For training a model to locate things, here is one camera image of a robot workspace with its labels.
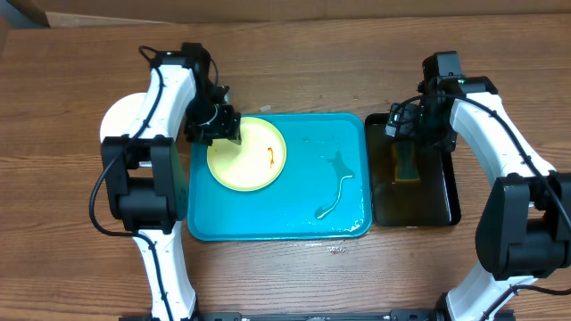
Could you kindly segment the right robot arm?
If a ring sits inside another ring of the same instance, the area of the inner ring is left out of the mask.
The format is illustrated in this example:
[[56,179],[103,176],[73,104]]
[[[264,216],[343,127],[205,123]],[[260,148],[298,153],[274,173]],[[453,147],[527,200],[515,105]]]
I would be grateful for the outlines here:
[[477,262],[443,294],[436,320],[512,320],[502,307],[522,291],[568,296],[536,285],[570,265],[570,176],[523,138],[498,89],[466,76],[455,51],[422,62],[418,95],[392,106],[385,134],[395,140],[396,176],[411,176],[412,150],[453,152],[463,137],[492,187],[476,228]]

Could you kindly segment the yellow green sponge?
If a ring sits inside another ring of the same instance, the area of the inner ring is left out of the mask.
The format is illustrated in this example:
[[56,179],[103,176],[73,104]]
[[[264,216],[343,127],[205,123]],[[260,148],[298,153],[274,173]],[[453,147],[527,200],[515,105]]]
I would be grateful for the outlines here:
[[416,145],[411,141],[399,141],[392,145],[395,183],[419,181],[416,165]]

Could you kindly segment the white plate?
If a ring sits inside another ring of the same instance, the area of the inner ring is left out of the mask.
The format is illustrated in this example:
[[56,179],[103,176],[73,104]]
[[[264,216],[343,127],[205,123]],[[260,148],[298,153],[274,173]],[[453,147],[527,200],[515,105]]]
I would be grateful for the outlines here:
[[99,130],[102,143],[107,136],[133,136],[136,133],[135,125],[140,126],[143,119],[141,111],[146,93],[134,93],[119,99],[103,116]]

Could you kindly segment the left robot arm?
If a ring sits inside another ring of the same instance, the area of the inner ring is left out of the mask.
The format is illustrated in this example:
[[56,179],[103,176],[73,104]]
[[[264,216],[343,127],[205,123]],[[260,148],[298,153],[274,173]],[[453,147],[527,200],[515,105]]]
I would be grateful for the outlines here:
[[177,137],[240,144],[241,115],[228,103],[228,87],[209,78],[217,66],[202,44],[184,43],[177,51],[141,45],[138,52],[149,64],[149,87],[119,99],[103,116],[103,171],[89,217],[100,233],[137,244],[152,296],[147,319],[199,320],[182,245],[188,183]]

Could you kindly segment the yellow plate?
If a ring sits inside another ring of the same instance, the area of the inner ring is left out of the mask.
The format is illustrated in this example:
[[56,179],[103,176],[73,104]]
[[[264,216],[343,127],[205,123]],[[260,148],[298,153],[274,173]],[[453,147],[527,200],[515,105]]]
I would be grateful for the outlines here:
[[276,126],[256,117],[240,124],[241,143],[215,140],[207,148],[207,164],[214,178],[238,192],[270,185],[286,164],[286,140]]

